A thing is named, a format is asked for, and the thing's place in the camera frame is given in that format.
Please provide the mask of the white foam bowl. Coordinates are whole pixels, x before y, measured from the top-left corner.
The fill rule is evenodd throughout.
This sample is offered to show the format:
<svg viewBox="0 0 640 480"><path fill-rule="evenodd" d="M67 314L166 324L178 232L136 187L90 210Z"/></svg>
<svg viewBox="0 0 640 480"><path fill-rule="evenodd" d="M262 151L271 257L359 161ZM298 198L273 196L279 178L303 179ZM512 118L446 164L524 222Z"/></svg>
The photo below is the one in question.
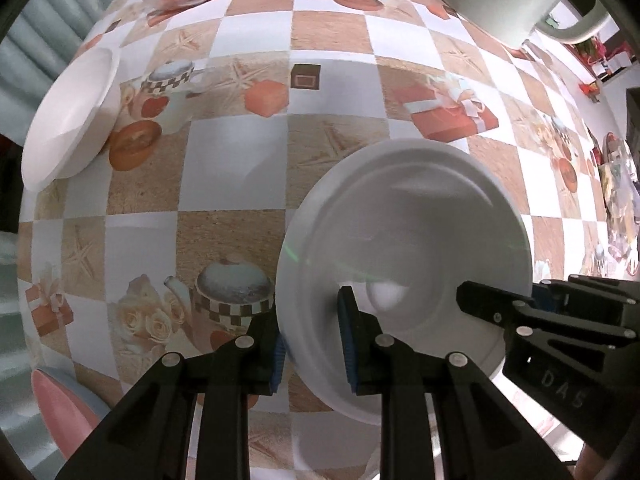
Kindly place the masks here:
<svg viewBox="0 0 640 480"><path fill-rule="evenodd" d="M76 176L102 150L120 110L119 61L118 52L94 47L55 79L26 136L22 179L27 191L39 193L56 179Z"/></svg>
<svg viewBox="0 0 640 480"><path fill-rule="evenodd" d="M495 374L502 331L460 310L466 281L532 291L526 229L494 175L435 141L388 140L349 155L307 194L280 252L276 310L297 374L334 411L380 422L380 398L356 396L347 381L336 306L343 286L413 350L459 351Z"/></svg>

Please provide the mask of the clutter of packets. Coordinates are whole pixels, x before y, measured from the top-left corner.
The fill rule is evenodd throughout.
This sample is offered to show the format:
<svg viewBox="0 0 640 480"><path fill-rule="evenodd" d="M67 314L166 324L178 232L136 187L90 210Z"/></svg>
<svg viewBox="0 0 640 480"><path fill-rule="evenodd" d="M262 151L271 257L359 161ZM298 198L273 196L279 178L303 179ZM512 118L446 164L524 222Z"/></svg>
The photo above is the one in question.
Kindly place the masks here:
<svg viewBox="0 0 640 480"><path fill-rule="evenodd" d="M608 225L608 254L620 270L639 277L638 172L627 142L605 133L594 155L600 174Z"/></svg>

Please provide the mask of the teal curtain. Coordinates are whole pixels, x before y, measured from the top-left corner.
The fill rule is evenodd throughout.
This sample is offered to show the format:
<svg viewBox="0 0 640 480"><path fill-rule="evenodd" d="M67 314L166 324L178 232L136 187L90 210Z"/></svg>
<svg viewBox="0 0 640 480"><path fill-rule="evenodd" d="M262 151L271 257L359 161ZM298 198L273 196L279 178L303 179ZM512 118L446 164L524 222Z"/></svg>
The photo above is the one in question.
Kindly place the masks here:
<svg viewBox="0 0 640 480"><path fill-rule="evenodd" d="M1 475L52 479L64 462L30 386L17 292L17 225L28 124L113 0L1 0Z"/></svg>

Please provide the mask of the pink square plate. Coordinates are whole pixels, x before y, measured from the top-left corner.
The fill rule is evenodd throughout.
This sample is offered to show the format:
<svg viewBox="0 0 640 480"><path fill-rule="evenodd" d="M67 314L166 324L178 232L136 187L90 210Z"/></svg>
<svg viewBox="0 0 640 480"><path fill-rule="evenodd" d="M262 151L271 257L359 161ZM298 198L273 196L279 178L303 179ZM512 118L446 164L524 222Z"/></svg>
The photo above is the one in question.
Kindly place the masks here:
<svg viewBox="0 0 640 480"><path fill-rule="evenodd" d="M76 387L68 388L43 368L32 371L32 392L44 426L68 460L99 425L101 412Z"/></svg>

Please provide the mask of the green square plate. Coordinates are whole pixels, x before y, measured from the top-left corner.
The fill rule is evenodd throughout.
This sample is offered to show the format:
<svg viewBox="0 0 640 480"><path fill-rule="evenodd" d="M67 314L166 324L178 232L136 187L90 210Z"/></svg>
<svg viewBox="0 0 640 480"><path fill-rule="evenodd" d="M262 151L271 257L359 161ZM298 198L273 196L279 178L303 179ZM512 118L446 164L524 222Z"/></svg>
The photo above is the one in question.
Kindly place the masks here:
<svg viewBox="0 0 640 480"><path fill-rule="evenodd" d="M79 382L76 382L69 374L52 367L47 367L46 372L75 400L78 400L81 406L88 408L92 414L95 414L99 420L104 419L111 411L110 407L96 393L84 385L81 385Z"/></svg>

